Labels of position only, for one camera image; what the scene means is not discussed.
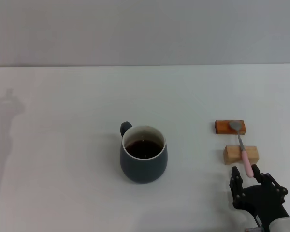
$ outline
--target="pink spoon handle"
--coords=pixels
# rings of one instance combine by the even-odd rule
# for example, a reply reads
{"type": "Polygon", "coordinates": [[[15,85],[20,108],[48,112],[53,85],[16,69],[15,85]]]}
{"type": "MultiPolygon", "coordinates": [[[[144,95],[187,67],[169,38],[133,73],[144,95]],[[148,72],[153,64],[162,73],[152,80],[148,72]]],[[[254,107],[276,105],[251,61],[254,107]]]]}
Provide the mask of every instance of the pink spoon handle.
{"type": "Polygon", "coordinates": [[[253,171],[252,171],[252,168],[248,159],[248,154],[246,151],[242,151],[242,160],[245,167],[246,175],[250,178],[253,178],[253,171]]]}

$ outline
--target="mug rim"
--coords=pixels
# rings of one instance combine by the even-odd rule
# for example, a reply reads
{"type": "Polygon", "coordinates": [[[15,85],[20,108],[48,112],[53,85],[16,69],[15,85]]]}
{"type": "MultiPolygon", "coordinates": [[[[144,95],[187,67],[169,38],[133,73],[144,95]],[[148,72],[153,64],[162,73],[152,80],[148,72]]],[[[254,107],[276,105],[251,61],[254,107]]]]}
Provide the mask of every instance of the mug rim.
{"type": "Polygon", "coordinates": [[[158,130],[157,128],[155,127],[152,127],[152,126],[149,126],[149,125],[140,125],[140,126],[136,126],[136,127],[130,127],[129,129],[127,129],[127,131],[125,132],[124,136],[122,136],[122,141],[121,141],[121,144],[122,144],[122,147],[124,148],[124,151],[129,155],[131,156],[132,158],[136,159],[136,160],[152,160],[156,157],[158,157],[159,155],[161,155],[161,153],[164,151],[165,147],[166,147],[166,141],[165,141],[165,137],[164,135],[161,133],[160,130],[158,130]],[[159,152],[159,154],[157,154],[156,156],[152,157],[152,158],[148,158],[148,159],[141,159],[141,158],[137,158],[137,157],[134,157],[133,155],[131,155],[125,148],[125,145],[124,145],[124,140],[125,140],[125,136],[127,135],[127,132],[132,130],[132,129],[136,129],[136,128],[139,128],[139,127],[150,127],[150,128],[153,128],[155,130],[157,130],[163,137],[163,148],[162,150],[159,152]]]}

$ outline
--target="dark wooden block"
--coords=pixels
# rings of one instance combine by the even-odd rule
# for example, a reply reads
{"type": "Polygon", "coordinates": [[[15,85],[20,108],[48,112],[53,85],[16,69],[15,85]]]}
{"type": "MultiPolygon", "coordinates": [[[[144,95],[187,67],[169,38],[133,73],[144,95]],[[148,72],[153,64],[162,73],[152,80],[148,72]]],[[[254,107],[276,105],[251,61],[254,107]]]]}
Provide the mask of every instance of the dark wooden block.
{"type": "Polygon", "coordinates": [[[229,126],[229,122],[231,121],[239,121],[242,124],[240,134],[246,133],[246,127],[243,120],[216,120],[215,121],[216,134],[237,134],[237,132],[229,126]]]}

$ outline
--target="gray wall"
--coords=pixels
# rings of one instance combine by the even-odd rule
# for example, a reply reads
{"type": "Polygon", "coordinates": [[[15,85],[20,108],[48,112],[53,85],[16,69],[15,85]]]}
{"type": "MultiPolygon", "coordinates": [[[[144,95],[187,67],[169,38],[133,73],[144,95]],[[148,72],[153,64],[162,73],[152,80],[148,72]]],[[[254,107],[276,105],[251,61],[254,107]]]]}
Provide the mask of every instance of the gray wall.
{"type": "Polygon", "coordinates": [[[290,63],[290,0],[0,0],[0,66],[290,63]]]}

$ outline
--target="spoon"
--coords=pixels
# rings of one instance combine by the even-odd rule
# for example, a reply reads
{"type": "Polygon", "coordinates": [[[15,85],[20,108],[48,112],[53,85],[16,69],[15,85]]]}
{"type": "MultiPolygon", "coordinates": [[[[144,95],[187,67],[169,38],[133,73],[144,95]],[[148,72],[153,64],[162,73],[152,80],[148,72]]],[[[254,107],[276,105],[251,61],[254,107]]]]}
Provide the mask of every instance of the spoon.
{"type": "Polygon", "coordinates": [[[244,167],[245,167],[245,172],[246,172],[246,175],[250,178],[253,178],[253,171],[252,171],[252,168],[251,168],[251,164],[249,162],[249,159],[248,159],[248,154],[245,150],[245,147],[244,147],[244,144],[243,144],[243,141],[240,137],[240,129],[242,128],[242,124],[238,121],[231,121],[229,123],[230,127],[234,130],[237,131],[237,138],[238,138],[238,141],[240,142],[240,148],[241,148],[241,153],[242,153],[242,160],[243,160],[243,164],[244,164],[244,167]]]}

